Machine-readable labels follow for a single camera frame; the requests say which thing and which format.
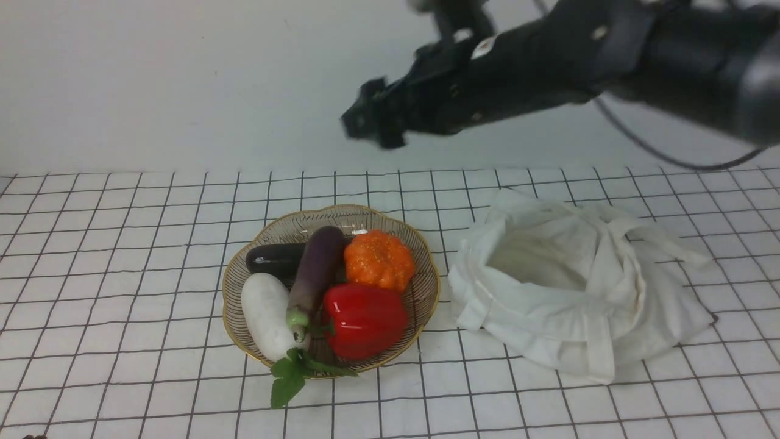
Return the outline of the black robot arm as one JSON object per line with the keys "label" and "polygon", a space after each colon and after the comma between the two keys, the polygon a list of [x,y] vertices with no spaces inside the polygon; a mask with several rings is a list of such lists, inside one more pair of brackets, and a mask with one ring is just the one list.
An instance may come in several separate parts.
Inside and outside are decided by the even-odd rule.
{"label": "black robot arm", "polygon": [[758,148],[778,144],[778,8],[687,1],[559,1],[498,33],[482,1],[426,1],[440,39],[404,77],[364,83],[341,117],[348,137],[400,148],[407,132],[449,136],[602,93]]}

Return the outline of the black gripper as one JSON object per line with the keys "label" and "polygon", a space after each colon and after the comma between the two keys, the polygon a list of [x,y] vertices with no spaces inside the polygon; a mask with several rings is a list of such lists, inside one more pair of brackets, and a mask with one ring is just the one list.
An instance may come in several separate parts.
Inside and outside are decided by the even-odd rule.
{"label": "black gripper", "polygon": [[559,1],[542,18],[496,34],[482,1],[410,1],[432,14],[440,41],[420,48],[399,81],[399,114],[384,78],[365,82],[341,116],[346,137],[379,148],[406,145],[404,132],[452,135],[600,95],[606,73],[599,27],[608,1]]}

